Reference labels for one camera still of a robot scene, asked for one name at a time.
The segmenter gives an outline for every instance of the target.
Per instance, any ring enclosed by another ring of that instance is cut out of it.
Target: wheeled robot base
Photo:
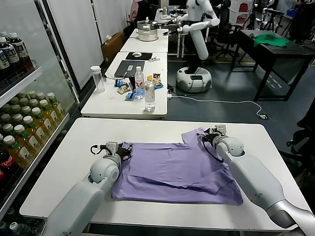
[[[212,88],[212,77],[208,70],[198,67],[195,74],[186,74],[188,67],[177,71],[176,87],[184,92],[199,93]]]

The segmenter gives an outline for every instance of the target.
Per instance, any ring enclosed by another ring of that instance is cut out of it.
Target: purple cloth
[[[182,134],[184,143],[132,143],[132,154],[122,163],[114,199],[169,203],[240,205],[243,199],[226,164],[211,157],[198,141],[198,128]],[[207,148],[216,155],[210,145]]]

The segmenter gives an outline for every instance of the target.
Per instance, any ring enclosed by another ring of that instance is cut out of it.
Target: cable
[[[198,100],[198,99],[194,99],[192,97],[184,97],[184,96],[172,96],[172,97],[177,97],[177,98],[187,98],[187,99],[191,99],[191,100],[194,100],[196,102],[221,102],[221,103],[235,103],[235,104],[240,104],[240,103],[253,103],[255,104],[256,106],[259,107],[259,110],[256,112],[256,115],[259,116],[260,118],[262,119],[267,119],[266,115],[262,115],[262,114],[259,114],[259,112],[262,110],[261,106],[258,105],[257,103],[255,102],[252,102],[252,101],[241,101],[241,102],[230,102],[230,101],[215,101],[215,100]]]

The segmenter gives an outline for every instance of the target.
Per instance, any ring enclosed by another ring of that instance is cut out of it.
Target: cardboard box
[[[119,32],[114,34],[114,36],[111,39],[103,43],[101,47],[105,65],[110,65],[110,63],[114,60],[117,53],[123,47],[123,38],[124,35]]]

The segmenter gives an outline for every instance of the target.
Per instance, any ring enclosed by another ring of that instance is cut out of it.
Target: computer mouse
[[[135,52],[132,54],[135,58],[139,58],[142,56],[142,54],[140,52]]]

